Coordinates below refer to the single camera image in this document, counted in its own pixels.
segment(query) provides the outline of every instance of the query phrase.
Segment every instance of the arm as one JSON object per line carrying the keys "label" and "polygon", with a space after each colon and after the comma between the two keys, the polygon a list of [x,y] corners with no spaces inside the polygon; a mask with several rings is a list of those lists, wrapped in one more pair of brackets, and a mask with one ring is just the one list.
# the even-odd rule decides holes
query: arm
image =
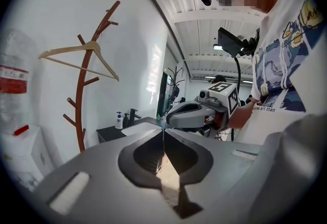
{"label": "arm", "polygon": [[241,129],[250,118],[252,109],[258,100],[252,98],[251,102],[246,106],[237,107],[232,117],[229,119],[228,127],[233,129]]}

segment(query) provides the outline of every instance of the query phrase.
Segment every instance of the wooden hanger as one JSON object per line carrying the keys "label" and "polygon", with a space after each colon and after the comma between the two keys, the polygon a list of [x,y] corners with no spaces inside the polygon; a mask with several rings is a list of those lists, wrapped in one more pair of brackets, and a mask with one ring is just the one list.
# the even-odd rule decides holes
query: wooden hanger
{"label": "wooden hanger", "polygon": [[[66,62],[63,62],[63,61],[59,61],[57,59],[49,57],[49,56],[52,56],[52,55],[75,52],[75,51],[82,51],[82,50],[94,51],[96,53],[96,55],[98,56],[99,60],[103,63],[103,65],[107,68],[107,70],[113,75],[113,77],[109,76],[109,75],[106,75],[106,74],[103,74],[103,73],[100,73],[100,72],[97,72],[97,71],[85,69],[83,67],[73,65],[73,64],[70,64],[70,63],[66,63]],[[51,60],[51,61],[54,61],[54,62],[57,62],[57,63],[61,63],[61,64],[64,64],[64,65],[68,65],[68,66],[71,66],[71,67],[74,67],[74,68],[81,69],[81,70],[84,70],[84,71],[89,71],[89,72],[93,72],[93,73],[100,74],[100,75],[103,75],[103,76],[107,76],[109,78],[113,78],[113,79],[116,79],[117,81],[119,81],[119,77],[117,76],[117,74],[113,71],[113,69],[111,69],[109,64],[103,59],[103,57],[101,55],[101,48],[100,48],[99,44],[97,42],[95,42],[95,41],[90,41],[90,42],[87,42],[86,44],[80,45],[80,46],[65,47],[65,48],[58,48],[58,49],[53,49],[53,50],[50,50],[50,51],[45,51],[45,52],[43,52],[42,54],[39,55],[39,59],[40,58],[45,58],[45,59],[48,59],[48,60]]]}

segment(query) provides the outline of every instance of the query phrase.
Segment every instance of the red label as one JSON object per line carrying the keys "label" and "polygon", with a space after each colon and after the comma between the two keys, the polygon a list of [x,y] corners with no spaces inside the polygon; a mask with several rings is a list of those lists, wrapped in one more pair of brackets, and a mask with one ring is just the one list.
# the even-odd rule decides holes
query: red label
{"label": "red label", "polygon": [[26,93],[28,71],[0,65],[0,92]]}

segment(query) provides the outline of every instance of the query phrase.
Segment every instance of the plastic bottle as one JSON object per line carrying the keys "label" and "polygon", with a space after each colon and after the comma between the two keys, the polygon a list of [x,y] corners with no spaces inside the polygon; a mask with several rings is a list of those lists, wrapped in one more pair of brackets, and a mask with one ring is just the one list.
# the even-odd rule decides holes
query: plastic bottle
{"label": "plastic bottle", "polygon": [[16,29],[0,34],[0,132],[14,132],[28,124],[37,124],[35,107],[39,96],[36,43]]}
{"label": "plastic bottle", "polygon": [[121,116],[122,112],[117,112],[117,113],[118,113],[117,122],[114,127],[116,129],[122,129],[123,128],[123,120],[122,120],[122,116]]}
{"label": "plastic bottle", "polygon": [[127,127],[127,124],[128,124],[128,121],[129,121],[127,115],[129,115],[129,113],[125,113],[125,117],[123,119],[123,129]]}

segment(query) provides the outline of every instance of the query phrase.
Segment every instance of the white wall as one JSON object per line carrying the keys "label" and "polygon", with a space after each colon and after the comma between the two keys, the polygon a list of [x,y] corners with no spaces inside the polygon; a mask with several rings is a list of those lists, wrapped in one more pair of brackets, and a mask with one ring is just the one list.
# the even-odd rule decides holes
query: white wall
{"label": "white wall", "polygon": [[[36,42],[34,58],[53,48],[80,45],[77,35],[89,41],[101,19],[117,0],[16,0],[4,29],[15,28]],[[139,110],[154,117],[162,75],[168,29],[151,0],[120,0],[110,26],[99,39],[104,59],[120,77],[99,76],[84,88],[82,125],[86,147],[98,143],[96,129],[113,126],[116,111]],[[81,65],[84,52],[62,54],[58,59]],[[79,153],[76,130],[62,115],[75,120],[66,101],[75,100],[79,70],[41,59],[37,62],[39,94],[34,103],[35,124],[42,127],[55,164]],[[107,72],[93,54],[89,69]],[[97,75],[88,73],[87,80]]]}
{"label": "white wall", "polygon": [[[210,83],[208,82],[189,82],[188,88],[187,88],[187,93],[186,93],[186,100],[191,101],[193,100],[196,96],[199,95],[200,90],[207,89],[210,87]],[[251,94],[251,87],[247,86],[240,86],[240,92],[239,92],[239,98],[242,101],[246,101],[246,99],[249,97]]]}

